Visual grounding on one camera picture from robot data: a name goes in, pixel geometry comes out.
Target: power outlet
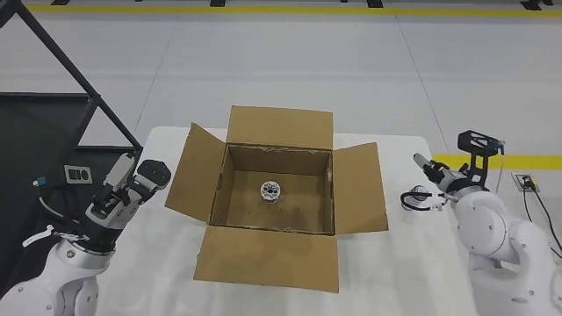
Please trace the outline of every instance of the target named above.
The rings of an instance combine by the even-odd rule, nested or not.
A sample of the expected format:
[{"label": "power outlet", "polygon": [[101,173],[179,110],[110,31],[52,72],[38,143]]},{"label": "power outlet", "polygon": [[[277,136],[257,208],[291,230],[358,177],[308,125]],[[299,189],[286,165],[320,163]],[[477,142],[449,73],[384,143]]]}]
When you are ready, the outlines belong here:
[{"label": "power outlet", "polygon": [[515,173],[513,172],[511,174],[511,176],[513,177],[513,180],[515,182],[515,186],[517,187],[517,189],[519,191],[525,191],[526,193],[532,193],[533,190],[531,188],[525,188],[525,180],[523,179],[526,176],[530,177],[530,180],[533,181],[533,183],[535,184],[535,188],[537,190],[537,193],[540,192],[540,188],[538,188],[538,183],[537,180],[535,178],[533,178],[533,176],[529,175],[529,174],[521,174],[521,173]]}]

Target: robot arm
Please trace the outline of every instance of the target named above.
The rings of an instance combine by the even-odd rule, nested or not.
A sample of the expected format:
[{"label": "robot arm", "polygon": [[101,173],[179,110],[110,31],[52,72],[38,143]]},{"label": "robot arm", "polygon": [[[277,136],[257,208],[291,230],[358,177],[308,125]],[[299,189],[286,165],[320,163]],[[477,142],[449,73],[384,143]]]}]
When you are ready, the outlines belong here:
[{"label": "robot arm", "polygon": [[[25,241],[28,245],[50,234],[62,237],[49,252],[41,275],[15,285],[0,300],[0,315],[93,316],[96,313],[99,292],[96,276],[109,267],[115,241],[139,206],[165,188],[171,178],[163,162],[145,160],[131,176],[134,167],[132,154],[119,158],[105,178],[102,190],[93,198],[85,219],[73,225],[72,232],[54,232],[50,226]],[[68,169],[75,171],[76,167],[65,166],[67,175]],[[36,184],[49,182],[43,178]]]},{"label": "robot arm", "polygon": [[471,152],[472,164],[483,156],[484,166],[473,169],[465,164],[455,171],[420,154],[414,161],[451,198],[459,239],[469,251],[469,277],[480,316],[562,315],[562,276],[548,236],[535,224],[512,216],[485,187],[487,157],[500,148],[503,153],[502,143],[468,131],[459,135],[458,144]]}]

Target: white tablecloth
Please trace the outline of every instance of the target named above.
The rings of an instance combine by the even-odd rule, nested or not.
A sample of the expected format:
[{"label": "white tablecloth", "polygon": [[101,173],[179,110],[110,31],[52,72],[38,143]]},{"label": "white tablecloth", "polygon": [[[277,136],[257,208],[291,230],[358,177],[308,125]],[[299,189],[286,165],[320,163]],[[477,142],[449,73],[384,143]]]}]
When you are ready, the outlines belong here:
[{"label": "white tablecloth", "polygon": [[[225,139],[227,130],[210,129]],[[142,159],[175,173],[189,128],[156,127]],[[436,192],[412,160],[430,157],[419,137],[335,134],[334,147],[376,141],[390,231],[338,237],[339,294],[193,280],[205,225],[164,207],[168,190],[126,227],[109,269],[98,277],[97,315],[475,316],[449,212],[407,212],[400,193],[416,184]]]}]

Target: white floor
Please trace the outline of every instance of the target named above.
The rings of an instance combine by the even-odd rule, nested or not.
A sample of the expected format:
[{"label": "white floor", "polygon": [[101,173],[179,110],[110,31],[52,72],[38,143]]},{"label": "white floor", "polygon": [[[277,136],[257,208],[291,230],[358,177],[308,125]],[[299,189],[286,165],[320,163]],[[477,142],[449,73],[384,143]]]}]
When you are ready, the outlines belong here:
[{"label": "white floor", "polygon": [[[420,6],[414,0],[385,3]],[[364,6],[363,0],[351,4]],[[516,1],[441,5],[520,8]],[[420,135],[434,154],[458,153],[457,135],[467,129],[505,140],[509,154],[562,153],[562,19],[71,13],[36,17],[140,142],[155,126],[197,122],[226,127],[230,106],[249,104],[333,111],[338,133]],[[18,18],[0,30],[0,47],[0,91],[80,91]],[[83,144],[127,142],[100,114]],[[562,174],[533,175],[544,187],[553,217],[560,217],[557,184]],[[522,213],[522,197],[513,189],[507,173],[501,193]],[[531,214],[543,218],[540,211]]]}]

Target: open cardboard box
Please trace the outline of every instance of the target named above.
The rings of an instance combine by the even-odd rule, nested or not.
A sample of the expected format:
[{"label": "open cardboard box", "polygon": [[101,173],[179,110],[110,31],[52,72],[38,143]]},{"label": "open cardboard box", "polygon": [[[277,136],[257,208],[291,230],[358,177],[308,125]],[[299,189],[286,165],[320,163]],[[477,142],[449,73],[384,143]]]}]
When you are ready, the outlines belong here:
[{"label": "open cardboard box", "polygon": [[194,279],[339,291],[335,235],[388,222],[377,144],[332,139],[324,111],[233,106],[226,143],[191,124],[166,207],[208,223]]}]

